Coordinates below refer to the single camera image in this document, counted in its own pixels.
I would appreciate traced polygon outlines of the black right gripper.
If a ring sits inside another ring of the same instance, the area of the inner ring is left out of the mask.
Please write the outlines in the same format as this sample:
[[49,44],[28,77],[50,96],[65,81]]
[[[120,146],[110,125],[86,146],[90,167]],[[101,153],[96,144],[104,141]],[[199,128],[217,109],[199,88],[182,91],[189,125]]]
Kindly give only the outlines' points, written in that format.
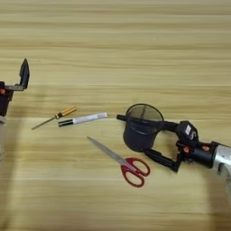
[[[164,121],[162,125],[163,131],[169,131],[175,133],[178,127],[178,123]],[[202,143],[198,142],[196,146],[190,146],[189,144],[183,144],[180,141],[176,142],[178,147],[177,159],[174,161],[168,157],[163,156],[160,152],[152,149],[144,149],[143,153],[147,155],[154,162],[171,169],[174,172],[179,170],[182,162],[197,162],[209,169],[213,167],[215,160],[215,150],[218,147],[218,143]]]

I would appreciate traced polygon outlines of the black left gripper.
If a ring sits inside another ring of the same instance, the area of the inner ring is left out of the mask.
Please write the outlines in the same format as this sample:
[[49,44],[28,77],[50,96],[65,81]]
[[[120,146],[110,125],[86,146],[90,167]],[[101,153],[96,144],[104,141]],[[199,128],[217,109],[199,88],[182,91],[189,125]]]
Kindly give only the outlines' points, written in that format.
[[0,81],[0,116],[6,116],[9,102],[13,98],[15,91],[24,91],[28,87],[30,70],[27,59],[23,60],[20,69],[20,84],[7,86],[3,81]]

